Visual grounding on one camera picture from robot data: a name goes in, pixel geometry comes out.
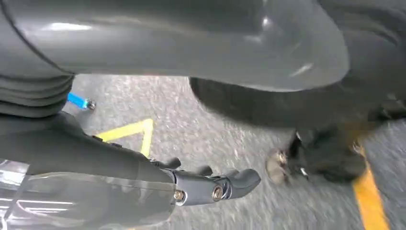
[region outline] bolt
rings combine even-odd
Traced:
[[[185,193],[181,190],[176,190],[173,197],[177,200],[183,200],[183,198],[185,197]]]
[[[214,201],[219,201],[223,197],[223,188],[219,185],[216,185],[213,189],[212,197]]]

